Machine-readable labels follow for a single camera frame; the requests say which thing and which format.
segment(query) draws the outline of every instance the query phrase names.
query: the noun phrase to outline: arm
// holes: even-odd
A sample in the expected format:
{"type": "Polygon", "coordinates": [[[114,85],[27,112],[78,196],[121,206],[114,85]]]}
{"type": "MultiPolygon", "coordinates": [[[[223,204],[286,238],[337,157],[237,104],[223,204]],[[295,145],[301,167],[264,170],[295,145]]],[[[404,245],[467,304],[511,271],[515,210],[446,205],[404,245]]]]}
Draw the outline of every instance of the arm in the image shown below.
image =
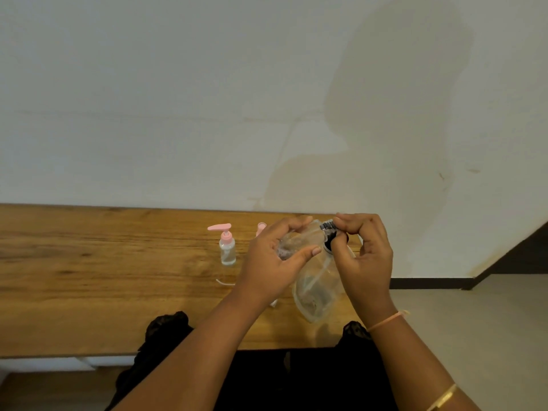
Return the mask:
{"type": "MultiPolygon", "coordinates": [[[[397,313],[389,287],[392,249],[378,215],[337,214],[333,220],[344,232],[363,238],[360,255],[352,258],[340,233],[332,242],[333,255],[350,301],[366,328],[397,313]]],[[[402,411],[426,411],[454,381],[403,317],[396,317],[371,331],[384,362],[398,407],[402,411]]],[[[461,390],[442,407],[444,410],[478,411],[461,390]]]]}
{"type": "Polygon", "coordinates": [[[320,249],[301,249],[282,261],[278,240],[312,220],[274,223],[252,242],[236,286],[211,313],[114,408],[115,411],[211,410],[243,337],[320,249]]]}

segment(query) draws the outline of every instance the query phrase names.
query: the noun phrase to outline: black lace fabric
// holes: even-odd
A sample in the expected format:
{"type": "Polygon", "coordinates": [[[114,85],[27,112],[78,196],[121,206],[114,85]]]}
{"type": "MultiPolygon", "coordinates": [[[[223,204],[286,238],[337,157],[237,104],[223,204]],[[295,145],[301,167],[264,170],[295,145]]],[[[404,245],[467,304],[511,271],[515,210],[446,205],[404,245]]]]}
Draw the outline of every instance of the black lace fabric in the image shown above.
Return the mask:
{"type": "MultiPolygon", "coordinates": [[[[154,319],[134,365],[116,380],[116,393],[106,411],[145,379],[191,331],[182,311],[154,319]]],[[[358,322],[348,323],[342,332],[335,347],[236,352],[215,410],[397,410],[369,333],[358,322]]]]}

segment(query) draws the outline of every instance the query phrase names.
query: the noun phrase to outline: forearm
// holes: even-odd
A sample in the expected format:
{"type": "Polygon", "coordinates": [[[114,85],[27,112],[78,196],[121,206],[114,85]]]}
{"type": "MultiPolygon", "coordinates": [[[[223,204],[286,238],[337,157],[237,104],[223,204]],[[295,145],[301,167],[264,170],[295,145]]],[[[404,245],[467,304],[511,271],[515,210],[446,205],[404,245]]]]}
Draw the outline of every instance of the forearm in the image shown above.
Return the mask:
{"type": "MultiPolygon", "coordinates": [[[[396,312],[394,303],[388,298],[374,308],[362,310],[360,317],[367,328],[396,312]]],[[[445,367],[403,317],[396,317],[375,328],[371,336],[381,354],[400,410],[427,410],[454,384],[445,367]]],[[[478,408],[458,391],[443,409],[478,408]]]]}
{"type": "Polygon", "coordinates": [[[213,409],[232,358],[260,312],[230,293],[115,410],[213,409]]]}

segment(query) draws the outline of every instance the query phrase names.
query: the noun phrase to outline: wood grain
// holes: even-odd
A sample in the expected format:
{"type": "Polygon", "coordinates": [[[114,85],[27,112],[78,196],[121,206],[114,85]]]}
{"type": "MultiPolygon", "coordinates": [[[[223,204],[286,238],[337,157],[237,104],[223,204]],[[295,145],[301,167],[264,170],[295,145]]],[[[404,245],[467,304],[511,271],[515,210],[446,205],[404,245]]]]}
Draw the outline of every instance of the wood grain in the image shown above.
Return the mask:
{"type": "MultiPolygon", "coordinates": [[[[257,223],[287,215],[0,205],[0,357],[134,354],[156,316],[183,310],[196,325],[230,291],[215,279],[235,281],[257,223]],[[225,222],[234,267],[220,263],[218,233],[207,231],[225,222]]],[[[342,297],[311,325],[288,289],[240,348],[333,345],[354,319],[342,297]]]]}

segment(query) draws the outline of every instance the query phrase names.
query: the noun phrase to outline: hand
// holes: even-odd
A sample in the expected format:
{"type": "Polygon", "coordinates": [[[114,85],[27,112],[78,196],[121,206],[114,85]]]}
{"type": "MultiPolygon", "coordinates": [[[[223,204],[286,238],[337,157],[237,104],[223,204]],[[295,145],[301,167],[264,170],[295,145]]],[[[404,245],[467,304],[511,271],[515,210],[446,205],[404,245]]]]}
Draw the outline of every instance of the hand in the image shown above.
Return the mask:
{"type": "Polygon", "coordinates": [[[311,216],[286,217],[267,226],[250,242],[233,292],[243,297],[250,306],[260,309],[260,312],[276,300],[295,281],[305,264],[321,252],[318,246],[311,245],[285,261],[278,257],[279,240],[289,231],[298,231],[311,221],[311,216]]]}
{"type": "Polygon", "coordinates": [[[375,322],[388,317],[388,310],[395,313],[389,292],[393,252],[379,215],[338,213],[333,222],[341,231],[363,239],[356,258],[348,253],[344,233],[339,232],[331,244],[342,284],[358,315],[365,322],[375,322]]]}

